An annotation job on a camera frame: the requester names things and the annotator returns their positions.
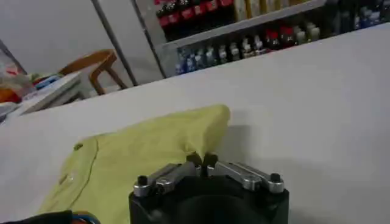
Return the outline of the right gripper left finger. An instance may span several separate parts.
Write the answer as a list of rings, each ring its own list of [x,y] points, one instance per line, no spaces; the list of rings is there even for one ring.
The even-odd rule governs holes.
[[[202,159],[197,153],[192,153],[184,163],[169,163],[149,176],[138,176],[133,194],[136,197],[148,197],[153,191],[166,194],[172,192],[185,177],[199,177],[201,173]]]

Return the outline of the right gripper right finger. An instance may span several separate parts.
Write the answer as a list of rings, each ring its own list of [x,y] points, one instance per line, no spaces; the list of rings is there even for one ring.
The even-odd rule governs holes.
[[[278,173],[264,173],[243,163],[231,163],[219,160],[215,154],[204,156],[208,176],[229,177],[238,182],[244,189],[255,192],[261,188],[272,194],[281,194],[285,184]]]

